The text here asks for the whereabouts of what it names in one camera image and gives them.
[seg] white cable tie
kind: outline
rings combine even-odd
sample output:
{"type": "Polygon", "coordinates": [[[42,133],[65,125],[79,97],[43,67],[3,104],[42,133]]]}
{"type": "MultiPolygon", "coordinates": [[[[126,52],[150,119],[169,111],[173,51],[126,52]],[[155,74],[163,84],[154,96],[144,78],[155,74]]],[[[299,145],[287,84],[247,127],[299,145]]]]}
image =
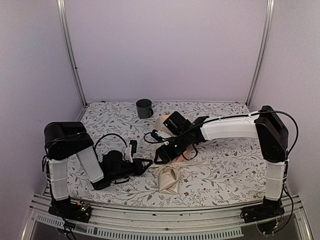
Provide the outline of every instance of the white cable tie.
{"type": "Polygon", "coordinates": [[[66,179],[67,179],[67,177],[60,178],[60,179],[54,179],[54,180],[52,180],[52,179],[50,179],[50,178],[48,178],[48,177],[47,177],[47,179],[48,179],[48,180],[50,180],[50,181],[51,181],[51,183],[53,183],[53,182],[58,182],[58,181],[66,180],[66,179]]]}
{"type": "Polygon", "coordinates": [[[281,179],[276,179],[276,178],[270,178],[270,177],[266,177],[266,179],[268,180],[273,180],[273,181],[283,181],[285,179],[287,179],[287,177],[281,178],[281,179]]]}

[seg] beige cloth bag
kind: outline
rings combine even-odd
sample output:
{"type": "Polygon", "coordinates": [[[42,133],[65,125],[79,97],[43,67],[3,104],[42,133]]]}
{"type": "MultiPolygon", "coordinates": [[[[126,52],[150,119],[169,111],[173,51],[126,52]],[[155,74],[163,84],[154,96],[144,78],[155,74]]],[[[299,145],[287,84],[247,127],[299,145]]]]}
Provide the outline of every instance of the beige cloth bag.
{"type": "Polygon", "coordinates": [[[181,173],[179,168],[165,166],[158,174],[159,192],[162,194],[179,194],[181,173]]]}
{"type": "Polygon", "coordinates": [[[210,161],[176,161],[167,165],[152,165],[151,168],[157,168],[155,174],[158,176],[159,192],[162,194],[179,194],[180,168],[198,165],[210,165],[210,161]]]}

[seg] aluminum frame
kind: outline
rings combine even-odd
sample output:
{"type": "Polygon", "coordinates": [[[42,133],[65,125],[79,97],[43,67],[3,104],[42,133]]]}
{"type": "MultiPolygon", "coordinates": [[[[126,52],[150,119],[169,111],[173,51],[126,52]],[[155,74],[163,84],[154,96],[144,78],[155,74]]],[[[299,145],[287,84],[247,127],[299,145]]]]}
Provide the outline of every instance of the aluminum frame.
{"type": "MultiPolygon", "coordinates": [[[[310,227],[304,213],[303,205],[298,195],[294,195],[294,213],[298,222],[301,240],[313,240],[310,227]]],[[[285,216],[291,212],[289,197],[282,199],[285,216]]],[[[35,194],[29,207],[29,215],[22,240],[30,240],[35,222],[41,222],[53,227],[62,228],[62,219],[48,214],[51,204],[49,196],[35,194]]],[[[239,217],[243,206],[256,205],[259,202],[244,203],[238,206],[216,206],[212,208],[185,210],[174,209],[135,209],[107,203],[92,203],[92,215],[89,223],[76,223],[75,233],[99,237],[102,239],[119,239],[121,235],[127,235],[123,239],[134,239],[131,236],[145,236],[145,240],[153,239],[153,236],[162,237],[163,240],[191,240],[192,236],[206,236],[217,233],[229,233],[241,227],[255,225],[256,222],[244,223],[239,217]]],[[[259,221],[268,222],[273,218],[259,221]]]]}
{"type": "Polygon", "coordinates": [[[249,92],[248,92],[248,95],[247,95],[246,101],[245,101],[245,104],[247,105],[247,107],[249,109],[251,107],[251,104],[252,104],[252,101],[253,101],[253,98],[255,95],[255,91],[256,91],[259,77],[260,77],[261,68],[262,68],[263,61],[264,61],[264,56],[265,56],[265,52],[266,52],[266,48],[267,48],[267,42],[268,42],[268,38],[270,35],[272,18],[273,18],[273,14],[274,14],[274,6],[275,6],[275,0],[268,0],[267,6],[266,6],[265,20],[264,20],[263,33],[262,33],[262,41],[261,41],[261,45],[260,45],[258,59],[256,61],[252,82],[251,82],[250,89],[249,89],[249,92]]]}
{"type": "Polygon", "coordinates": [[[76,90],[79,95],[82,106],[86,107],[88,104],[87,104],[87,100],[85,97],[84,89],[83,89],[81,81],[80,81],[80,76],[79,76],[78,68],[76,65],[76,59],[75,59],[74,51],[72,48],[71,37],[70,37],[70,32],[69,32],[69,27],[68,27],[65,0],[57,0],[57,6],[58,6],[58,12],[59,12],[59,18],[60,18],[64,43],[65,43],[66,51],[68,53],[68,59],[70,62],[76,90]]]}
{"type": "MultiPolygon", "coordinates": [[[[264,26],[263,26],[263,32],[262,32],[262,39],[261,39],[261,44],[260,44],[260,49],[259,49],[259,54],[257,58],[257,62],[255,65],[252,81],[249,87],[249,91],[246,97],[245,104],[250,108],[253,97],[258,85],[258,80],[263,64],[263,59],[265,56],[266,52],[266,47],[267,47],[267,42],[268,38],[270,35],[270,29],[271,29],[271,23],[272,23],[272,18],[273,18],[273,12],[274,12],[274,5],[275,5],[275,0],[267,0],[267,6],[266,6],[266,12],[265,12],[265,19],[264,19],[264,26]]],[[[67,13],[66,13],[66,6],[65,6],[65,0],[57,0],[57,6],[58,6],[58,12],[59,12],[59,18],[61,22],[61,29],[62,33],[64,36],[64,42],[66,46],[66,50],[68,53],[68,58],[69,62],[71,65],[71,70],[75,82],[75,86],[80,98],[80,101],[82,103],[83,107],[86,107],[88,105],[86,97],[85,97],[85,92],[82,87],[82,83],[80,81],[80,75],[78,72],[78,68],[76,65],[76,59],[74,55],[74,51],[72,48],[72,42],[71,42],[71,37],[70,37],[70,32],[69,32],[69,26],[68,26],[68,20],[67,20],[67,13]]]]}

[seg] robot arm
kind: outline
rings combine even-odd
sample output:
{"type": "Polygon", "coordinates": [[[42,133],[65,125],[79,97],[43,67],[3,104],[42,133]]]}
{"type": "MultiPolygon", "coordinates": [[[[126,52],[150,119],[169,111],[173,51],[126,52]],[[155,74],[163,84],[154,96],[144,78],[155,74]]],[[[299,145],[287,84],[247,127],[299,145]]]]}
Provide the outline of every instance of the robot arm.
{"type": "Polygon", "coordinates": [[[112,181],[131,175],[142,175],[152,164],[151,160],[133,158],[135,149],[130,144],[123,154],[113,150],[99,162],[94,151],[94,142],[81,122],[52,122],[44,129],[46,151],[46,175],[50,185],[51,207],[49,213],[66,219],[87,223],[91,216],[88,204],[71,203],[68,193],[67,162],[76,155],[95,190],[111,185],[112,181]]]}
{"type": "Polygon", "coordinates": [[[287,177],[288,129],[270,106],[259,112],[222,117],[199,117],[193,123],[174,112],[163,124],[176,136],[156,150],[154,162],[166,164],[183,154],[188,146],[219,138],[258,138],[266,160],[266,192],[262,205],[245,207],[241,217],[255,222],[284,213],[281,204],[283,184],[287,177]]]}

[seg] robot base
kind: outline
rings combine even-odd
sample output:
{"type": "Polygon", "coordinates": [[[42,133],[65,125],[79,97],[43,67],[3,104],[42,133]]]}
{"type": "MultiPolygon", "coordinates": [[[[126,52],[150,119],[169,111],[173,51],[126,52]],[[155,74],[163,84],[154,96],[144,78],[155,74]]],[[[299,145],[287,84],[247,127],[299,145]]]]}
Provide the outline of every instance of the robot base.
{"type": "Polygon", "coordinates": [[[48,213],[67,220],[74,220],[82,223],[88,223],[91,217],[92,208],[87,205],[78,205],[71,203],[70,197],[62,201],[51,201],[48,213]]]}
{"type": "Polygon", "coordinates": [[[252,223],[265,219],[274,218],[285,213],[282,202],[263,199],[263,203],[254,206],[246,206],[241,209],[240,217],[244,219],[244,222],[252,223]]]}

